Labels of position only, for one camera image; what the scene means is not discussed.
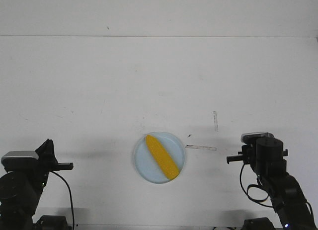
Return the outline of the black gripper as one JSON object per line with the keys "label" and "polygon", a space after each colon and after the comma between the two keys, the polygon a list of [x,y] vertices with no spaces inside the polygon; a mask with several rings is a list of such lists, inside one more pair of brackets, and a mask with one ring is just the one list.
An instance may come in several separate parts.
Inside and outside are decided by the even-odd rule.
{"label": "black gripper", "polygon": [[38,155],[37,164],[34,168],[36,172],[72,170],[74,167],[72,162],[61,163],[57,161],[54,152],[54,143],[51,139],[47,139],[35,152]]}
{"label": "black gripper", "polygon": [[259,177],[275,177],[287,174],[288,150],[277,138],[263,137],[254,139],[248,144],[243,143],[238,155],[226,157],[227,163],[242,161],[250,165],[253,172]]}

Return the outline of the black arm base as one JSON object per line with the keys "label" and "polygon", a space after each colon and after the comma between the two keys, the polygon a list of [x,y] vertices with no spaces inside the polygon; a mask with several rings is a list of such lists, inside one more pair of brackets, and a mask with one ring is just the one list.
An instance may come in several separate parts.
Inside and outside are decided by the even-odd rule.
{"label": "black arm base", "polygon": [[35,224],[35,230],[71,230],[65,216],[43,215]]}
{"label": "black arm base", "polygon": [[242,230],[275,230],[268,218],[255,218],[244,220]]}

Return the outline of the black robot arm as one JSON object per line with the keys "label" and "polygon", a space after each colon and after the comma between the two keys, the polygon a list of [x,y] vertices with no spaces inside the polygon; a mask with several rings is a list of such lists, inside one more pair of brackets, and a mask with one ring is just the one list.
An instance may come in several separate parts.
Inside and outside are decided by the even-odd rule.
{"label": "black robot arm", "polygon": [[227,163],[242,161],[256,174],[256,184],[243,189],[248,195],[250,188],[267,193],[264,199],[248,199],[259,205],[270,200],[270,208],[278,215],[284,230],[315,230],[313,209],[305,198],[297,180],[287,172],[288,150],[281,140],[269,132],[242,134],[243,146],[238,155],[228,156]]}
{"label": "black robot arm", "polygon": [[0,178],[0,228],[2,230],[73,230],[65,216],[43,215],[33,221],[49,174],[72,170],[59,163],[54,143],[47,139],[34,151],[10,151],[0,160],[6,173]]}

